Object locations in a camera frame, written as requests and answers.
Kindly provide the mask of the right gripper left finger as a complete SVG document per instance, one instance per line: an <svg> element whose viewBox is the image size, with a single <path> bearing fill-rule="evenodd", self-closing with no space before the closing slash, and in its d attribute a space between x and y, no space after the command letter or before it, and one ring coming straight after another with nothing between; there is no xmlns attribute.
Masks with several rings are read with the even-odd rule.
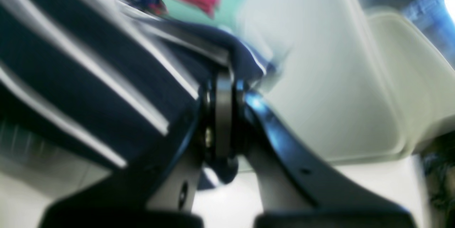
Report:
<svg viewBox="0 0 455 228"><path fill-rule="evenodd" d="M232 79L220 72L169 134L126 168L47 208L41 228L202 228L192 215L203 165L234 175Z"/></svg>

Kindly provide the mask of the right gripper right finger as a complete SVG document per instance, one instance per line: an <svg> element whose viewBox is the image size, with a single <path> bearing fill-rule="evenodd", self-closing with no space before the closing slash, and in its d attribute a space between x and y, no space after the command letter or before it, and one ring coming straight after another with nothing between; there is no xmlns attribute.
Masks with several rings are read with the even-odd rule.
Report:
<svg viewBox="0 0 455 228"><path fill-rule="evenodd" d="M409 210L336 171L289 131L244 81L233 87L235 153L257 176L255 228L415 228Z"/></svg>

